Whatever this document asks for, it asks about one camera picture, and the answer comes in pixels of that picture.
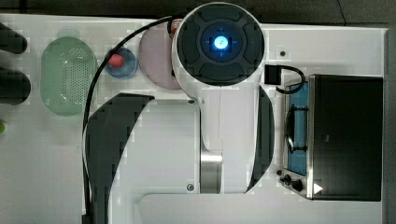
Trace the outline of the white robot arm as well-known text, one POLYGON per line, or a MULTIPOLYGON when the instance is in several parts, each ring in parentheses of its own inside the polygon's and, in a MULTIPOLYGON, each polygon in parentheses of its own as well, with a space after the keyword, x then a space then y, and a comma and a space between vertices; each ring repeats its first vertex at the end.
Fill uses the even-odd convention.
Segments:
POLYGON ((84 113, 87 224, 142 224, 150 194, 245 193, 271 162, 257 20, 234 4, 205 4, 182 19, 171 47, 182 99, 119 93, 84 113))

